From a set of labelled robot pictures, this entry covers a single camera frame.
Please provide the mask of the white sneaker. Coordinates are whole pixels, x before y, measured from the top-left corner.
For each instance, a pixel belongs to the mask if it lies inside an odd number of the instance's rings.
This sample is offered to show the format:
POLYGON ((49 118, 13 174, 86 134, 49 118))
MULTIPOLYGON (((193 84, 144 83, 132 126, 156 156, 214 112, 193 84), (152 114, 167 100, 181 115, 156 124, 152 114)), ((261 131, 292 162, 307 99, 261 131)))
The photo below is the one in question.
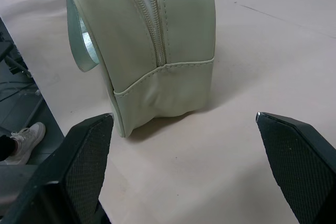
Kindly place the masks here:
POLYGON ((11 138, 18 143, 15 155, 4 160, 6 165, 25 165, 27 164, 34 148, 43 140, 46 127, 43 123, 37 122, 31 127, 23 128, 19 132, 12 133, 11 138))

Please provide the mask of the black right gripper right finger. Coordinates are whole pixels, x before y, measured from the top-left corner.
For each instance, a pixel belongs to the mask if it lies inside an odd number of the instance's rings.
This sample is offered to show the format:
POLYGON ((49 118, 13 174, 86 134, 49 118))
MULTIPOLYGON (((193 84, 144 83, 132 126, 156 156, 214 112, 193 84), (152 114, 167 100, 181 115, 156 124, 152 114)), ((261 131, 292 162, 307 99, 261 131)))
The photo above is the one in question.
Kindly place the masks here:
POLYGON ((336 224, 336 149, 310 124, 256 115, 277 185, 299 224, 336 224))

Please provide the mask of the pale green zippered pouch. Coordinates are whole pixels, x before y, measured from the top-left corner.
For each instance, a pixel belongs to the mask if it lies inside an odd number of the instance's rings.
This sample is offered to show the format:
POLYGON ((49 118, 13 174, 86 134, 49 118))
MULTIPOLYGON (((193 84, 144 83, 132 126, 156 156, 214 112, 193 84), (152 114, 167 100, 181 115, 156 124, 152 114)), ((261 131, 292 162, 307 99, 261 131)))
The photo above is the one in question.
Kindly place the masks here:
POLYGON ((78 68, 100 66, 121 137, 201 109, 210 93, 215 0, 66 0, 78 68))

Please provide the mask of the black trouser leg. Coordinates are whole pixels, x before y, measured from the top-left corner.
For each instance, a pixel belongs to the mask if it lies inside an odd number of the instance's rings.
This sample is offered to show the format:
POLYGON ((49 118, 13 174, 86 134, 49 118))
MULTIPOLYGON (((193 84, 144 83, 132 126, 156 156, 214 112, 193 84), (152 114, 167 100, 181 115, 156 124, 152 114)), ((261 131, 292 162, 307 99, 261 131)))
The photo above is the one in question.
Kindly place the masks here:
POLYGON ((0 162, 16 154, 18 143, 15 139, 2 135, 0 136, 0 162))

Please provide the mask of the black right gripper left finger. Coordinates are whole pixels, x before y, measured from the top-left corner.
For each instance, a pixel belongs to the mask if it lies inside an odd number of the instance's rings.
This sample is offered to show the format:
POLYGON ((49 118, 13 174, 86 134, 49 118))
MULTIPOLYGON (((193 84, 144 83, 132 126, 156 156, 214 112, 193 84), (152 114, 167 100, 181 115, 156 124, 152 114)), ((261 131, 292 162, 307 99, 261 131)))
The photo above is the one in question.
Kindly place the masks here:
POLYGON ((111 224, 99 195, 113 115, 73 126, 39 165, 0 165, 0 224, 111 224))

